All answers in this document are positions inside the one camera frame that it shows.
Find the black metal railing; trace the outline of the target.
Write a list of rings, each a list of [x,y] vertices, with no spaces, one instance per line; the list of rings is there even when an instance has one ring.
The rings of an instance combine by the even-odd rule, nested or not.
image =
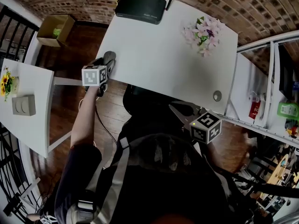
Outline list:
[[[0,80],[4,59],[24,62],[33,36],[39,29],[7,6],[0,11],[0,24],[5,17],[7,23],[0,33]],[[0,197],[0,204],[7,201],[4,207],[7,216],[14,214],[22,224],[33,224],[25,217],[27,211],[25,203],[21,201],[20,188],[24,187],[23,182],[28,182],[28,178],[22,161],[16,165],[16,152],[20,149],[13,150],[11,138],[12,133],[0,121],[0,191],[4,193],[4,197]]]

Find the grey computer mouse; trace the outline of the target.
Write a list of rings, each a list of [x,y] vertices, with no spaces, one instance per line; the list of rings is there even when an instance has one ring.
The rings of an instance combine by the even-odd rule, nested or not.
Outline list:
[[[111,61],[116,59],[116,53],[113,51],[107,51],[103,55],[103,65],[108,65]]]

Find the grey rectangular box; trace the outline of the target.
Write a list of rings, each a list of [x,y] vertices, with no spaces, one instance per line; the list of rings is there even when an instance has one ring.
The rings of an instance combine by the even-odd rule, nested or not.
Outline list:
[[[36,114],[35,96],[27,95],[12,98],[13,115],[33,116]]]

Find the person's left forearm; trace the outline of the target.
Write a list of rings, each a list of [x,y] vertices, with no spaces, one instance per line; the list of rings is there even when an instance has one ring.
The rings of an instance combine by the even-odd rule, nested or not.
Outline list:
[[[94,140],[94,122],[96,98],[99,87],[89,86],[71,131],[71,147],[79,144],[92,144]]]

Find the white metal shelf rack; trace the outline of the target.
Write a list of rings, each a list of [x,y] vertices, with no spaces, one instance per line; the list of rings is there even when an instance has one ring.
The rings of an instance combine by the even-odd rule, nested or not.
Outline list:
[[[222,119],[299,148],[299,138],[292,138],[288,134],[285,130],[286,119],[277,115],[278,104],[285,99],[279,90],[278,46],[283,42],[295,40],[299,40],[299,30],[264,38],[237,49],[232,87]],[[243,56],[245,52],[266,47],[270,48],[268,75],[264,75]],[[257,118],[252,119],[249,117],[249,111],[255,94],[262,95],[265,101],[261,103]]]

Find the pale pink flowers in pot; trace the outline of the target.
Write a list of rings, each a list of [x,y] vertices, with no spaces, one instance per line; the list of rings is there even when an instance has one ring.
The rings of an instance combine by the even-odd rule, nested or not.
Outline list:
[[[202,57],[212,54],[221,42],[225,24],[211,16],[202,16],[194,22],[183,25],[181,34],[186,43]]]

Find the red package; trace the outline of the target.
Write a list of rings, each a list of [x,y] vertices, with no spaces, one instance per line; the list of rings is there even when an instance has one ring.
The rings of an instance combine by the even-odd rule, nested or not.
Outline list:
[[[249,111],[249,117],[252,118],[253,120],[255,120],[256,116],[258,115],[260,104],[261,104],[260,101],[253,101],[251,103],[251,108],[250,108],[250,111]]]

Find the person's right forearm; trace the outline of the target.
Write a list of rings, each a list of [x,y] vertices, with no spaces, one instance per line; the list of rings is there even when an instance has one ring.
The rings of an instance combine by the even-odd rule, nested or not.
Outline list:
[[[221,157],[219,156],[214,144],[210,142],[209,144],[200,145],[201,154],[205,156],[205,159],[209,165],[213,168],[222,168]]]

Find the open cardboard box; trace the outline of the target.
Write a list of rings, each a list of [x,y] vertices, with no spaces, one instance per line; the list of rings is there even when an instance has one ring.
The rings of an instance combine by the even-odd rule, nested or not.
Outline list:
[[[75,24],[75,19],[68,14],[53,14],[47,16],[41,24],[36,38],[45,46],[61,47],[67,45],[68,36]],[[54,28],[61,28],[60,35],[57,39],[52,37]]]

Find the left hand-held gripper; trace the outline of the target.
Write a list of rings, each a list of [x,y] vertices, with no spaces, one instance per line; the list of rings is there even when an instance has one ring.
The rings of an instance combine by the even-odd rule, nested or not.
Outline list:
[[[115,60],[110,60],[107,66],[103,66],[103,58],[100,57],[93,60],[91,64],[84,66],[82,69],[82,85],[86,91],[90,87],[98,87],[97,97],[103,97],[107,90],[107,74],[112,72]]]

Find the person's torso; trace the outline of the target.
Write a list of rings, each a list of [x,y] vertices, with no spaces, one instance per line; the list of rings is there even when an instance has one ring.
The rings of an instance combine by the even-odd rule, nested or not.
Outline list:
[[[220,179],[192,148],[178,119],[131,117],[119,135],[130,143],[111,224],[236,223]]]

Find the light wooden round table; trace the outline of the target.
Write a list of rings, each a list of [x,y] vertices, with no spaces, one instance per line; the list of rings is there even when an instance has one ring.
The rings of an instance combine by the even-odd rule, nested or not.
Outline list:
[[[299,166],[297,166],[296,154],[282,155],[277,161],[277,166],[273,169],[266,183],[295,188],[299,183]]]

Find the black router with antennas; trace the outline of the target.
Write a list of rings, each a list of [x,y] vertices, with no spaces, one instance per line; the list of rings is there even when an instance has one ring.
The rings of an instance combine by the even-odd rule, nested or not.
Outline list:
[[[117,0],[115,15],[158,25],[172,0]]]

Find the small white side table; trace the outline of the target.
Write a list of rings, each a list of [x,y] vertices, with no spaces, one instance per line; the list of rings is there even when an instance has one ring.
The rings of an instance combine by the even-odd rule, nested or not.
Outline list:
[[[4,59],[1,72],[7,68],[20,81],[18,96],[34,95],[36,113],[33,116],[13,114],[12,98],[0,96],[0,123],[16,138],[36,153],[48,153],[70,136],[70,132],[50,142],[50,111],[55,85],[82,86],[82,81],[55,77],[51,70]]]

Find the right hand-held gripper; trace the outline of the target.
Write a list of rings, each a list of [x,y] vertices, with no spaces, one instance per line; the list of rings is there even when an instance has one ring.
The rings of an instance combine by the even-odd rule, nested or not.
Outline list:
[[[222,120],[212,111],[200,114],[201,107],[185,101],[173,101],[169,108],[198,142],[209,144],[221,133]]]

